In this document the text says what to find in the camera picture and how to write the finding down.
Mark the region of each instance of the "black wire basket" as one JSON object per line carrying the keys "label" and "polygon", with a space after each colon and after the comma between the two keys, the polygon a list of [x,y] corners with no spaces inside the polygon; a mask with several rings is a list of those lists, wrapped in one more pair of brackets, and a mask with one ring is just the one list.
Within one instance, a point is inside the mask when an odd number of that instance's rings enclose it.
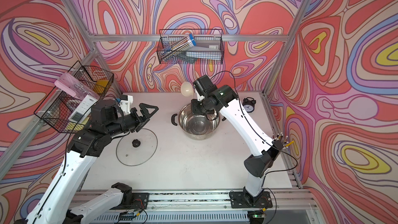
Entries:
{"label": "black wire basket", "polygon": [[[79,61],[68,72],[72,73],[73,77],[96,92],[100,100],[105,97],[113,83],[114,74],[112,72],[96,66],[83,66]],[[59,133],[76,133],[84,127],[84,124],[70,121],[68,118],[82,101],[64,91],[60,91],[61,89],[54,87],[36,108],[34,114]],[[39,111],[38,109],[55,93],[59,93],[59,95],[55,98],[54,102],[47,109]]]}
{"label": "black wire basket", "polygon": [[[222,29],[160,29],[160,40],[157,54],[160,64],[222,64],[224,61],[224,44]],[[217,51],[190,51],[180,48],[171,50],[176,42],[192,34],[196,43],[210,44]]]}

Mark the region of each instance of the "alarm clock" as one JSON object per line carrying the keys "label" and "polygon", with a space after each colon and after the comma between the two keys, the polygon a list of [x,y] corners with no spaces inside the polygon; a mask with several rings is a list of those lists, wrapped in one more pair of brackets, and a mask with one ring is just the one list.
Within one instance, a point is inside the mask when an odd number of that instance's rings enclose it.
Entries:
{"label": "alarm clock", "polygon": [[254,105],[256,104],[256,100],[252,97],[247,97],[243,99],[242,106],[245,108],[246,112],[253,112]]}

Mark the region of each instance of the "wall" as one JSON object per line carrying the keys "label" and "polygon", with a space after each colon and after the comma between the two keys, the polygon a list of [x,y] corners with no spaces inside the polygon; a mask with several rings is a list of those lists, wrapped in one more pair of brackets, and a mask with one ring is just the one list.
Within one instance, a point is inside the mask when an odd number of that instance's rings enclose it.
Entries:
{"label": "wall", "polygon": [[313,0],[267,92],[327,223],[398,222],[398,0]]}
{"label": "wall", "polygon": [[[221,28],[225,34],[286,34],[301,0],[73,0],[93,34],[158,34]],[[101,42],[122,91],[176,91],[182,82],[231,70],[239,90],[262,90],[281,43],[228,42],[223,65],[159,66],[156,42]],[[217,83],[231,84],[229,74]]]}
{"label": "wall", "polygon": [[[54,81],[87,54],[60,0],[0,0],[0,155]],[[25,217],[62,161],[65,134],[47,125],[0,182],[0,223]]]}

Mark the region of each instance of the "wire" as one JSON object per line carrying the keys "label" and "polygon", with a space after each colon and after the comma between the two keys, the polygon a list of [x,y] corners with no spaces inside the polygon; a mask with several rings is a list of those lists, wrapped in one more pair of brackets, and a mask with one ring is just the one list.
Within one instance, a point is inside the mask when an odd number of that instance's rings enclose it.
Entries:
{"label": "wire", "polygon": [[143,209],[144,205],[142,204],[142,200],[141,199],[135,199],[132,202],[135,202],[135,201],[140,201],[141,202],[141,208]]}
{"label": "wire", "polygon": [[274,196],[274,199],[275,199],[275,212],[274,212],[274,215],[272,216],[272,218],[271,218],[269,221],[266,222],[266,224],[268,224],[268,223],[270,223],[270,222],[272,221],[272,219],[275,217],[275,215],[276,215],[276,208],[278,207],[278,205],[276,204],[276,197],[275,197],[275,195],[273,194],[272,190],[271,190],[270,188],[266,188],[266,189],[268,189],[268,190],[272,193],[272,195]]}
{"label": "wire", "polygon": [[214,117],[214,119],[209,119],[209,117],[207,116],[208,114],[211,114],[211,113],[206,113],[205,114],[205,116],[206,116],[208,121],[215,121],[216,119],[218,119],[218,112],[216,110],[214,112],[216,112],[216,117]]}
{"label": "wire", "polygon": [[231,199],[231,200],[235,200],[235,199],[233,199],[232,198],[232,196],[231,196],[231,192],[234,192],[233,190],[231,190],[229,193],[228,193],[228,195],[229,195],[229,198]]}
{"label": "wire", "polygon": [[128,131],[126,135],[121,135],[121,136],[116,136],[116,137],[113,137],[113,138],[111,139],[111,141],[112,141],[112,140],[114,140],[114,139],[116,139],[116,138],[122,138],[122,137],[125,137],[125,136],[127,136],[127,135],[129,135],[129,134],[130,134],[130,131]]}
{"label": "wire", "polygon": [[[222,72],[228,72],[228,73],[230,73],[230,74],[232,75],[232,77],[234,78],[234,90],[235,90],[235,93],[236,93],[236,95],[237,95],[237,97],[238,97],[240,111],[241,111],[242,114],[243,114],[242,105],[241,105],[241,103],[240,103],[238,91],[236,91],[236,80],[235,80],[234,74],[233,74],[231,71],[223,70],[223,71],[220,71],[220,72],[218,72],[218,73],[215,73],[215,74],[211,77],[211,79],[214,78],[217,74],[222,73]],[[274,149],[277,150],[277,151],[283,152],[283,153],[285,153],[286,155],[291,156],[291,157],[296,161],[296,166],[294,166],[293,168],[290,168],[290,169],[283,169],[283,170],[274,170],[274,171],[271,171],[271,172],[267,172],[266,174],[272,173],[272,172],[286,172],[286,171],[289,171],[289,170],[292,170],[292,169],[296,168],[297,165],[299,165],[299,162],[297,161],[297,159],[296,159],[295,157],[293,157],[292,155],[290,155],[290,154],[287,153],[287,152],[284,152],[284,151],[282,151],[282,150],[280,150],[280,149],[274,147],[273,145],[269,144],[265,139],[263,139],[263,138],[256,132],[256,130],[251,126],[251,124],[250,124],[250,122],[248,121],[248,119],[246,118],[246,116],[243,115],[243,117],[246,119],[246,122],[249,124],[249,126],[250,126],[251,129],[254,131],[254,133],[256,133],[256,135],[259,136],[267,145],[269,145],[270,147],[274,148]]]}
{"label": "wire", "polygon": [[147,212],[142,208],[142,210],[145,212],[145,214],[147,215],[147,218],[145,218],[145,221],[143,222],[143,223],[141,223],[141,224],[144,224],[145,222],[147,222],[147,220],[148,220],[148,214],[147,214]]}
{"label": "wire", "polygon": [[[82,117],[80,117],[79,121],[82,120],[83,116],[86,115],[86,113],[88,112],[88,110],[90,110],[90,109],[92,108],[92,106],[89,107],[89,108],[84,112],[84,114],[82,115]],[[39,214],[40,214],[40,212],[43,210],[43,207],[44,207],[44,205],[46,204],[48,198],[50,197],[52,191],[53,191],[53,190],[55,189],[55,187],[57,186],[59,180],[64,176],[65,168],[66,168],[66,166],[67,166],[68,142],[69,142],[69,140],[70,140],[70,137],[72,136],[73,131],[74,131],[75,128],[77,127],[79,121],[76,123],[76,125],[75,125],[75,126],[73,127],[73,129],[71,130],[71,132],[70,132],[70,134],[69,134],[69,137],[68,137],[68,139],[67,139],[67,141],[66,141],[66,145],[65,145],[65,159],[64,159],[64,167],[63,167],[63,169],[62,169],[62,173],[61,173],[61,175],[59,176],[59,178],[58,178],[57,182],[55,183],[54,187],[51,189],[50,193],[47,195],[47,198],[44,200],[44,202],[43,202],[43,204],[41,205],[41,208],[40,208],[40,210],[37,212],[37,215],[36,215],[36,216],[39,216]],[[35,224],[36,220],[37,220],[37,217],[35,217],[35,219],[33,220],[33,223],[32,223],[32,224]]]}

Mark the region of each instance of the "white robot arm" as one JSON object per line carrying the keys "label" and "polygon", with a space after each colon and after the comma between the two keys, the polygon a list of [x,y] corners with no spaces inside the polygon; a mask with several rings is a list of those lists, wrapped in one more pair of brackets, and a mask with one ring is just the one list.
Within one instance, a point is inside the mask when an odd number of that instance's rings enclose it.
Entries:
{"label": "white robot arm", "polygon": [[100,156],[112,137],[127,132],[138,132],[158,111],[158,107],[141,103],[142,116],[137,109],[128,110],[132,98],[121,100],[122,108],[115,100],[97,101],[91,108],[92,117],[85,127],[78,131],[68,145],[68,152],[47,191],[21,224],[89,224],[105,211],[119,205],[130,209],[145,208],[144,201],[137,201],[132,188],[116,183],[101,196],[81,206],[68,209],[72,198],[90,167]]}
{"label": "white robot arm", "polygon": [[[251,152],[251,156],[244,162],[249,172],[248,179],[242,194],[238,194],[242,195],[241,202],[244,201],[246,206],[234,206],[231,201],[232,208],[257,207],[263,194],[265,172],[279,155],[279,150],[283,148],[282,143],[268,137],[261,130],[241,106],[237,94],[231,87],[224,85],[217,88],[208,76],[197,79],[193,84],[198,96],[198,99],[192,99],[193,114],[220,112],[243,137]],[[111,142],[112,137],[129,131],[138,132],[158,110],[155,106],[141,103],[142,116],[138,116],[135,108],[128,110],[132,97],[124,97],[121,103],[119,105],[114,100],[102,100],[92,106],[92,118],[74,135],[68,145],[68,153],[64,158],[66,163],[64,160],[36,207],[26,219],[17,220],[17,224],[88,224],[103,212],[120,205],[131,206],[130,209],[145,208],[141,206],[142,201],[137,201],[138,205],[134,205],[135,198],[131,187],[116,183],[101,196],[68,209],[84,176],[103,148]],[[148,108],[153,108],[154,111],[149,114]]]}
{"label": "white robot arm", "polygon": [[241,106],[238,95],[231,87],[217,88],[208,76],[193,82],[197,99],[192,99],[192,113],[203,115],[220,112],[228,119],[245,140],[251,156],[244,164],[248,179],[243,189],[243,200],[247,206],[254,207],[262,196],[265,173],[273,165],[283,144],[267,136]]}

